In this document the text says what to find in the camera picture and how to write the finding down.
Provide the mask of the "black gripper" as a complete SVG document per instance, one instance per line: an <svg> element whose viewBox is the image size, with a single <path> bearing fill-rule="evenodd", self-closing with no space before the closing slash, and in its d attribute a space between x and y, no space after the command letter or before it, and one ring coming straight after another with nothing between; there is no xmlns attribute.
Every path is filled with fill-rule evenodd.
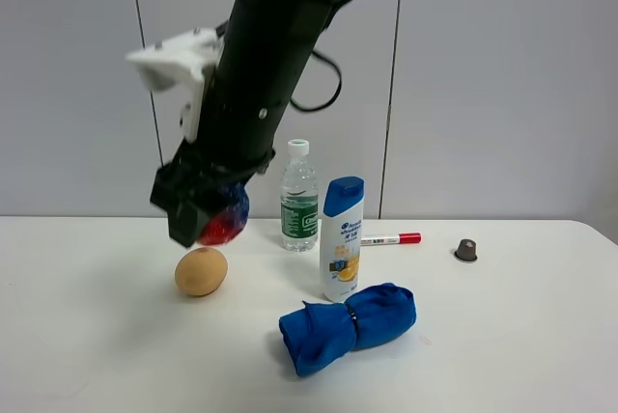
<svg viewBox="0 0 618 413"><path fill-rule="evenodd" d="M195 144L182 141L174 157L156 171L150 196L151 204L167 213L169 237L184 248L191 247L211 221L211 213L182 201L203 204L224 188L245 185L264 173L274 156L271 149L260 159L232 167L211 162Z"/></svg>

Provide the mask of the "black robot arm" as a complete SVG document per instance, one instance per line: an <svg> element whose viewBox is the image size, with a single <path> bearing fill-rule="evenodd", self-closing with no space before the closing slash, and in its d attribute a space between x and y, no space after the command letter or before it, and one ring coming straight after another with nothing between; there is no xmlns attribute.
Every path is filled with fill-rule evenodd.
<svg viewBox="0 0 618 413"><path fill-rule="evenodd" d="M130 53L145 87L189 90L183 140L151 202L184 247L232 204L228 189L265 171L274 135L321 33L351 0L235 0L228 20Z"/></svg>

